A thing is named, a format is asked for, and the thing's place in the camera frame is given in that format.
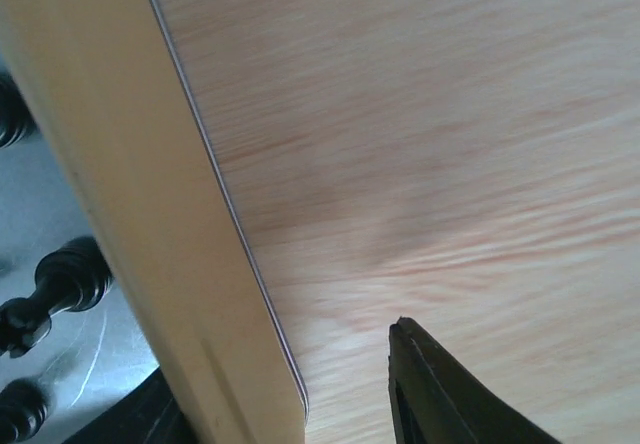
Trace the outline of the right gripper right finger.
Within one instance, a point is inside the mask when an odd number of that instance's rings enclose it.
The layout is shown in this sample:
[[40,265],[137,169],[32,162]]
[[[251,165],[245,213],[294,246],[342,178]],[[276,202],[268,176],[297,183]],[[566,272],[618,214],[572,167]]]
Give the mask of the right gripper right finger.
[[555,443],[414,319],[389,328],[389,398],[398,443]]

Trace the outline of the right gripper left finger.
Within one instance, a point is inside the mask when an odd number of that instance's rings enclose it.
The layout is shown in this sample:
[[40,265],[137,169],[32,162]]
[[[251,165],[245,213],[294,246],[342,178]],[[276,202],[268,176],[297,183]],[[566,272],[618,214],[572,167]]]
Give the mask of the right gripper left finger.
[[189,444],[190,424],[161,370],[64,441],[65,444]]

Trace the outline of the gold tin with chess pieces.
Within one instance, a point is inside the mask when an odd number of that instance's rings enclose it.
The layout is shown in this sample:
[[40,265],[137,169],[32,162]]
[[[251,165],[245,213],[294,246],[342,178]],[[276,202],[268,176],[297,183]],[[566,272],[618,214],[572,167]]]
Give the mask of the gold tin with chess pieces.
[[156,0],[1,0],[1,49],[203,443],[308,401]]

